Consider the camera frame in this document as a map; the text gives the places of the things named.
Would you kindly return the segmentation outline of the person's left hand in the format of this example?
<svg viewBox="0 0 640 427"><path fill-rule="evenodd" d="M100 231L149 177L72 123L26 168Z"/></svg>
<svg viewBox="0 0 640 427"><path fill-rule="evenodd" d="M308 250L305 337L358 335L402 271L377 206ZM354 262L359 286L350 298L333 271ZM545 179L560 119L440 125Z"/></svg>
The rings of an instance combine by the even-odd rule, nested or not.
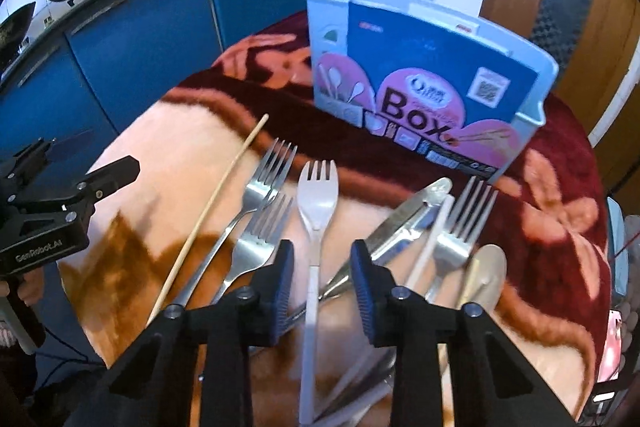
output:
<svg viewBox="0 0 640 427"><path fill-rule="evenodd" d="M38 268L1 282L1 321L26 353L33 355L46 339L34 306L43 296L44 274Z"/></svg>

